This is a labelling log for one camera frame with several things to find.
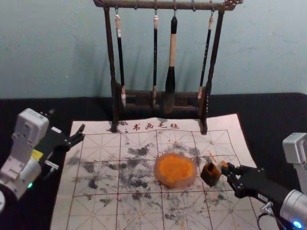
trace paper sheet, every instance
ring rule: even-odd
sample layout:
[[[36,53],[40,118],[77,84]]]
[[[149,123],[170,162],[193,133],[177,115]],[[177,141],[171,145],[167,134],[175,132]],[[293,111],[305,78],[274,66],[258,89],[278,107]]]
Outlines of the paper sheet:
[[[200,178],[210,161],[255,167],[237,115],[209,118],[207,135],[198,120],[122,121],[116,134],[110,122],[75,121],[71,133],[81,124],[86,136],[66,155],[52,230],[258,229],[261,202],[237,199],[225,177],[211,188]],[[155,179],[155,159],[167,152],[199,165],[193,185],[170,189]],[[270,218],[260,225],[278,229]]]

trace blue wall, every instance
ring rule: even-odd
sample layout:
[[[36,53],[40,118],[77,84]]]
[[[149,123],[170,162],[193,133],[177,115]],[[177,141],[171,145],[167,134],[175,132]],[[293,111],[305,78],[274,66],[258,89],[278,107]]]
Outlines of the blue wall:
[[[212,94],[307,93],[306,7],[302,0],[246,0],[226,12]],[[126,88],[150,90],[154,11],[119,14]],[[172,14],[158,10],[158,90],[165,86]],[[114,16],[112,10],[119,80]],[[198,90],[209,16],[177,12],[178,91]],[[110,96],[104,24],[103,9],[91,0],[1,0],[0,98]]]

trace round dish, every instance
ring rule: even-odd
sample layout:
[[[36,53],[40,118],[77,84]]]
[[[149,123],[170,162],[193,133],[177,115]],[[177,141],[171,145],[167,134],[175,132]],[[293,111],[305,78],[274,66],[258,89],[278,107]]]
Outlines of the round dish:
[[[166,153],[159,157],[154,165],[154,175],[161,183],[184,188],[194,183],[197,166],[190,158],[175,153]]]

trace black brush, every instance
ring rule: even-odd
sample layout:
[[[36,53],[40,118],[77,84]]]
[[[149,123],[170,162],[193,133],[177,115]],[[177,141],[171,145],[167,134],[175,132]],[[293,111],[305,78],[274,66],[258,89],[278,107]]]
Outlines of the black brush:
[[[201,83],[200,83],[200,88],[198,90],[198,95],[197,95],[198,100],[201,98],[203,77],[204,77],[205,69],[206,69],[206,62],[207,62],[207,56],[208,56],[208,49],[209,49],[212,25],[213,25],[213,14],[211,15],[211,17],[209,19],[209,29],[208,29],[208,34],[207,34],[207,41],[206,41],[206,47],[205,47],[205,55],[203,57],[203,64],[202,64],[202,70],[201,70]]]
[[[118,13],[115,16],[117,43],[118,43],[118,56],[119,56],[119,70],[120,70],[120,84],[121,84],[121,101],[123,106],[126,106],[126,90],[125,90],[125,77],[124,77],[124,64],[123,64],[123,51],[121,46],[121,30],[120,30],[120,17]]]
[[[158,41],[158,22],[159,22],[159,18],[157,15],[154,16],[153,18],[153,105],[155,105],[155,100],[157,97],[157,53],[158,53],[158,49],[157,49],[157,41]]]
[[[166,114],[172,112],[175,104],[175,55],[176,55],[176,32],[177,18],[173,17],[171,21],[171,42],[169,49],[169,67],[165,83],[165,94],[163,100],[163,109]]]

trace black table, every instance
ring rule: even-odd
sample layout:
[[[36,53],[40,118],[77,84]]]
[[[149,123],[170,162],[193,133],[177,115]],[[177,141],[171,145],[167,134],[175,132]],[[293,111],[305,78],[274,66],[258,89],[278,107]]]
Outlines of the black table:
[[[0,100],[0,165],[10,152],[17,115],[26,108],[38,112],[55,108],[51,125],[69,134],[73,120],[111,120],[110,98],[65,98]],[[238,113],[251,155],[267,176],[290,189],[300,189],[296,171],[286,163],[282,141],[293,132],[307,132],[307,95],[300,93],[213,95],[210,116]],[[138,111],[125,119],[152,116]],[[169,118],[197,118],[196,113],[171,114]],[[55,163],[63,166],[64,153],[57,153]],[[47,181],[35,181],[19,203],[0,215],[1,229],[50,228],[61,170]]]

